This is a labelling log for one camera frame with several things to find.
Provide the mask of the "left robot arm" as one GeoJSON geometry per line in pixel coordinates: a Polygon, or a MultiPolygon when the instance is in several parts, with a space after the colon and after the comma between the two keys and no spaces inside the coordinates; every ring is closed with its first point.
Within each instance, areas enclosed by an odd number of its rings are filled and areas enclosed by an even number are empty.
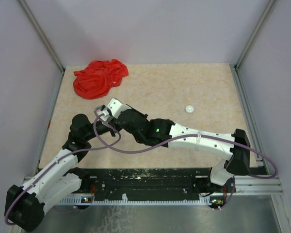
{"type": "Polygon", "coordinates": [[[91,180],[76,165],[93,150],[89,140],[110,130],[119,132],[113,122],[127,108],[127,105],[112,100],[107,106],[95,109],[97,117],[94,123],[85,114],[74,116],[68,140],[55,158],[21,186],[13,185],[8,189],[5,223],[32,232],[62,198],[78,190],[82,193],[88,191],[91,180]]]}

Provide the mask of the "white earbud case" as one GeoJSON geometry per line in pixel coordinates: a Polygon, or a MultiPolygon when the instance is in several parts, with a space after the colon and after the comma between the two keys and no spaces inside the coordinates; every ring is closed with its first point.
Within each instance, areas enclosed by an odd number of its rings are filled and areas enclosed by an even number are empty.
{"type": "Polygon", "coordinates": [[[187,105],[185,107],[185,112],[188,113],[188,114],[191,114],[194,112],[194,107],[192,105],[187,105]]]}

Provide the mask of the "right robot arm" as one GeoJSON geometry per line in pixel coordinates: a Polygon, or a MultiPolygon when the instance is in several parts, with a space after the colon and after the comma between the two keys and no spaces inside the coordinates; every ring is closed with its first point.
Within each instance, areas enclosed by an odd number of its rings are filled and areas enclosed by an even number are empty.
{"type": "Polygon", "coordinates": [[[120,112],[115,116],[114,124],[146,146],[187,148],[219,156],[221,161],[211,168],[207,179],[207,187],[212,192],[220,191],[233,176],[250,173],[250,142],[242,129],[233,133],[200,131],[169,119],[149,120],[146,114],[134,109],[120,112]]]}

